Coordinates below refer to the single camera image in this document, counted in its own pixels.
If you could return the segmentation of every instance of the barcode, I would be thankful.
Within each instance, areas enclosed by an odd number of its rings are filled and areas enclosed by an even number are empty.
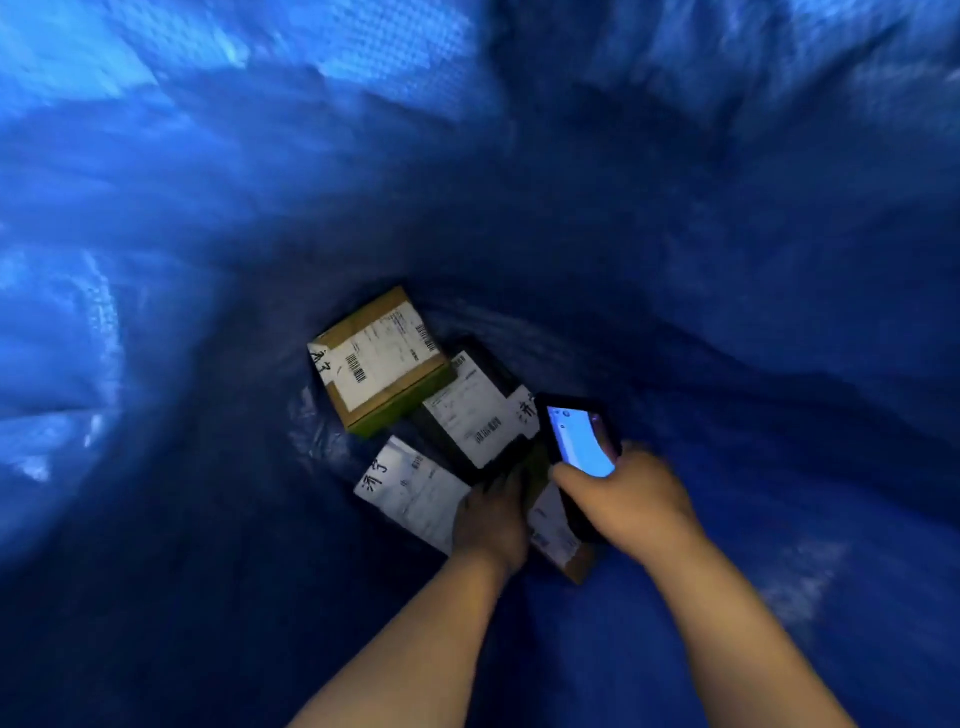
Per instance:
[[[420,335],[420,339],[426,344],[426,348],[432,352],[437,350],[437,345],[433,342],[433,337],[427,332],[426,326],[420,324],[417,327],[417,333]]]
[[[357,384],[362,381],[367,381],[367,373],[363,371],[363,367],[360,366],[360,360],[355,353],[347,357],[347,366],[349,366],[353,372],[353,378],[357,380]]]
[[[480,431],[473,435],[473,439],[476,440],[477,445],[479,445],[488,437],[493,435],[498,429],[500,429],[501,425],[503,425],[503,423],[500,422],[500,418],[494,417],[487,423],[487,426],[481,427]]]

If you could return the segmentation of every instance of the brown cardboard box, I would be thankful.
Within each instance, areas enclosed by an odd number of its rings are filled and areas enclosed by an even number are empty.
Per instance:
[[[566,522],[559,493],[545,493],[548,488],[557,488],[550,482],[546,447],[537,444],[524,464],[530,474],[530,485],[523,502],[523,513],[534,530],[530,543],[574,584],[583,584],[600,555],[601,547],[585,544],[574,536]]]
[[[456,378],[400,286],[307,349],[347,432],[363,437],[396,422]]]

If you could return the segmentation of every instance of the left hand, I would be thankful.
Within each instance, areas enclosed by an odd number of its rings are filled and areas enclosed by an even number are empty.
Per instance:
[[[517,466],[486,489],[476,486],[460,502],[453,525],[454,556],[470,553],[490,559],[505,578],[520,571],[530,548],[520,504],[525,476]]]

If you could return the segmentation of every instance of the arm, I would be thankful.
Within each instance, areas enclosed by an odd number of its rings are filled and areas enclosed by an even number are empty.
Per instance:
[[[554,480],[593,525],[642,564],[684,638],[690,671],[717,728],[850,728],[853,722],[697,522],[684,486],[629,444],[607,478],[567,465]]]
[[[464,724],[493,608],[527,558],[521,480],[514,472],[464,498],[449,561],[290,728]]]

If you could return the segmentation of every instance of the smartphone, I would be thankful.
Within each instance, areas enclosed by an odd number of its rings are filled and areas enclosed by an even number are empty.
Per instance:
[[[564,462],[594,477],[613,472],[620,456],[620,440],[600,402],[541,394],[534,397],[534,404],[551,464]],[[573,534],[591,544],[604,543],[606,539],[573,498],[563,491],[561,498]]]

